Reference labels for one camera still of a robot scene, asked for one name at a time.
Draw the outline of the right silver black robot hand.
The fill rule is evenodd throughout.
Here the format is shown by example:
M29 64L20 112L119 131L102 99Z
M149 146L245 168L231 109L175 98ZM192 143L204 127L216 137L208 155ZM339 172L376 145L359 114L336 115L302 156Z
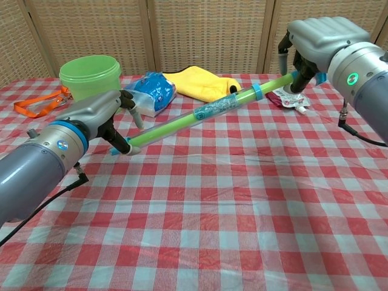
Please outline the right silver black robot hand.
M358 42L370 41L370 33L342 16L294 20L278 44L279 69L287 73L289 48L296 52L293 82L284 87L291 94L301 93L315 75L327 73L329 65L341 49Z

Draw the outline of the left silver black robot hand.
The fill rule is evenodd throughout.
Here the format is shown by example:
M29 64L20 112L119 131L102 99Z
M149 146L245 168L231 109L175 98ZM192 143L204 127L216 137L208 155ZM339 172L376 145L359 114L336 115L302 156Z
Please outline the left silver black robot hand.
M114 127L114 116L120 108L130 112L137 128L144 128L133 95L126 90L109 90L77 101L58 115L55 121L77 127L89 141L102 138L119 153L129 156L137 155L141 149L130 145Z

